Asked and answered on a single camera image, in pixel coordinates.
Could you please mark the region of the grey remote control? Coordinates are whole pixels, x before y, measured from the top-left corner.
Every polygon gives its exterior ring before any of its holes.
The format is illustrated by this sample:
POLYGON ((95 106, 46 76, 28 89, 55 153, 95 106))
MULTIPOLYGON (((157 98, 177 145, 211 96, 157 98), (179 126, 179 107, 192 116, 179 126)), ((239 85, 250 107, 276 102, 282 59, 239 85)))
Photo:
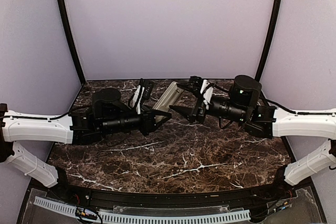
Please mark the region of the grey remote control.
POLYGON ((154 110, 168 112, 171 105, 174 105, 182 96, 184 90, 177 86, 177 82, 173 81, 154 105, 154 110))

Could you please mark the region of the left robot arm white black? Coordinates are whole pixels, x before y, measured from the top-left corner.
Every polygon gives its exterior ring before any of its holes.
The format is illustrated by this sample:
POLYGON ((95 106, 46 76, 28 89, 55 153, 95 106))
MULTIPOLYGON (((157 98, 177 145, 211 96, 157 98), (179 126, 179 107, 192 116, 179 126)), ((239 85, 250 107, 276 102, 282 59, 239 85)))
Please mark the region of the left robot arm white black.
POLYGON ((42 116, 10 111, 1 104, 1 162, 12 164, 63 201, 74 197, 67 184, 66 173, 48 165, 23 148, 19 141, 48 141, 72 145, 89 145, 115 133, 139 131, 146 136, 156 131, 171 117, 157 109, 142 109, 143 97, 149 92, 140 90, 132 107, 121 102, 121 93, 105 88, 93 93, 89 106, 80 106, 63 115, 42 116))

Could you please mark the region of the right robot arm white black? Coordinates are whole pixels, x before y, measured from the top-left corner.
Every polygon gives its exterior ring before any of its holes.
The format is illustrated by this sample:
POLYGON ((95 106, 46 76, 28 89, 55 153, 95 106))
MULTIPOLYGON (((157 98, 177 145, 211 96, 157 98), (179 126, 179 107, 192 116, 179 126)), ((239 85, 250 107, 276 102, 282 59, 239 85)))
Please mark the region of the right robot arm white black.
POLYGON ((327 167, 335 167, 335 109, 294 111, 276 102, 271 102, 269 106, 259 105, 262 85, 246 75, 235 77, 226 98, 213 94, 213 90, 218 88, 216 84, 197 76, 177 86, 197 98, 192 108, 170 107, 190 123, 203 123, 210 115, 229 123, 237 122, 254 137, 311 136, 326 139, 302 159, 277 170, 274 184, 268 187, 271 199, 278 200, 287 193, 288 186, 297 185, 327 167))

